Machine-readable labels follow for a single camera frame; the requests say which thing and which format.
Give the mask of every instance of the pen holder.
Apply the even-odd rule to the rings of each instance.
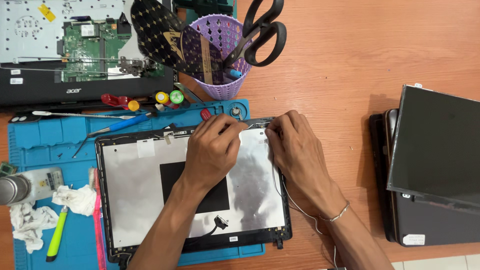
[[[221,52],[225,59],[237,46],[241,39],[243,24],[238,20],[221,14],[207,15],[194,21],[190,25],[202,36],[210,40]],[[248,71],[252,68],[244,58],[240,58],[233,64],[234,68],[242,73],[242,77],[229,84],[214,86],[196,80],[201,88],[212,98],[228,100],[236,96],[240,90]]]

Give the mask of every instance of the rag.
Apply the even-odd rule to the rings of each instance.
[[[66,205],[76,214],[90,216],[95,207],[96,192],[89,185],[79,189],[70,189],[66,185],[58,187],[53,193],[52,203]]]
[[[14,227],[13,237],[25,241],[28,253],[43,246],[42,230],[55,228],[59,216],[48,206],[33,210],[35,202],[10,207],[10,220]]]

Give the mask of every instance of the black scissors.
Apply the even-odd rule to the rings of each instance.
[[[285,47],[287,41],[287,28],[281,22],[272,22],[276,19],[283,9],[283,0],[274,0],[272,7],[263,14],[258,20],[253,22],[255,15],[262,4],[263,0],[253,0],[252,4],[248,8],[247,16],[245,16],[245,22],[242,29],[242,38],[238,41],[238,45],[235,49],[223,60],[223,67],[229,68],[240,58],[245,58],[245,61],[252,66],[264,67],[271,64]],[[254,40],[248,47],[244,48],[245,44],[251,40],[256,34],[260,32],[260,35]],[[260,63],[257,62],[255,57],[257,50],[269,41],[276,34],[275,47],[272,53]]]

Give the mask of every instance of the wood grain surface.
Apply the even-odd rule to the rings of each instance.
[[[272,1],[266,0],[261,11]],[[250,0],[238,2],[243,21]],[[480,253],[480,243],[405,248],[384,237],[376,193],[368,117],[398,107],[403,84],[480,100],[480,2],[477,0],[286,0],[277,18],[287,44],[272,64],[253,67],[235,98],[247,98],[252,118],[288,110],[305,114],[320,138],[330,175],[341,187],[392,262]],[[267,55],[272,43],[260,55]],[[205,100],[194,81],[181,80]],[[0,158],[8,159],[6,123],[0,118]],[[295,189],[306,212],[315,213]],[[313,220],[291,211],[293,238],[284,249],[266,244],[258,257],[180,269],[325,269],[333,243]],[[7,207],[0,207],[0,265],[13,269]]]

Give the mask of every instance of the green circuit board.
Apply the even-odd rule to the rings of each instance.
[[[118,34],[116,22],[117,20],[114,24],[109,24],[105,20],[86,21],[66,26],[66,35],[63,37],[63,56],[65,58],[82,59],[66,62],[66,68],[63,69],[62,76],[64,82],[107,80],[109,76],[105,73],[82,73],[80,71],[111,72],[116,70],[118,72],[120,64],[118,60],[114,59],[119,58],[118,52],[132,35]],[[93,60],[92,58],[112,60]],[[154,69],[143,73],[141,76],[163,75],[164,66],[156,63]]]

